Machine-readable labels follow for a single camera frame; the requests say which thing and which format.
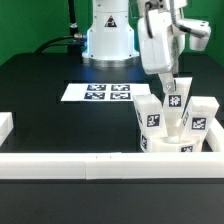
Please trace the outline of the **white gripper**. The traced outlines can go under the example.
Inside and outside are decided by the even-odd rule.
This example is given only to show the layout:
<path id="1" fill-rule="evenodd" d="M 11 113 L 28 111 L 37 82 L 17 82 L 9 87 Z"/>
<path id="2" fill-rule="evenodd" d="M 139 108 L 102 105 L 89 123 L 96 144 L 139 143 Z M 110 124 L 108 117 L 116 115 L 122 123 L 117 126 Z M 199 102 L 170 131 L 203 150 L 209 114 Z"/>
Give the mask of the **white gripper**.
<path id="1" fill-rule="evenodd" d="M 138 21 L 138 37 L 145 73 L 160 74 L 164 93 L 175 92 L 176 82 L 170 71 L 185 48 L 185 35 L 174 35 L 169 12 L 154 9 Z"/>

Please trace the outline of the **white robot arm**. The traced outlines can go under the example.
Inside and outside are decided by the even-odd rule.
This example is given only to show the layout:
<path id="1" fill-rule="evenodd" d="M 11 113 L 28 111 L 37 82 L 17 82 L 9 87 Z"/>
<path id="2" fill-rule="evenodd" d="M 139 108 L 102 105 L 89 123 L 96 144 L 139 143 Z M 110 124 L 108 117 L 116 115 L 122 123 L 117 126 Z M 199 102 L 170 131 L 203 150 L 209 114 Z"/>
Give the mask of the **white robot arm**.
<path id="1" fill-rule="evenodd" d="M 146 74 L 157 74 L 163 91 L 176 91 L 178 58 L 190 35 L 190 49 L 204 51 L 211 35 L 208 21 L 184 17 L 187 0 L 137 0 L 140 19 L 138 38 Z"/>

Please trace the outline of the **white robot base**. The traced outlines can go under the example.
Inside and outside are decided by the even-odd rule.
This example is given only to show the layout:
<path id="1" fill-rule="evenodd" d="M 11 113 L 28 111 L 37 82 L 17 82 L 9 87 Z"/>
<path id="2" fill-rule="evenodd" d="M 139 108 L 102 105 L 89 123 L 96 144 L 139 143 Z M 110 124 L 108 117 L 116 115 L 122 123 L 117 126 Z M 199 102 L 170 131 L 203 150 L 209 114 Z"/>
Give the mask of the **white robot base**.
<path id="1" fill-rule="evenodd" d="M 139 59 L 134 30 L 129 25 L 129 0 L 92 0 L 93 22 L 87 31 L 83 62 L 100 67 L 123 67 Z"/>

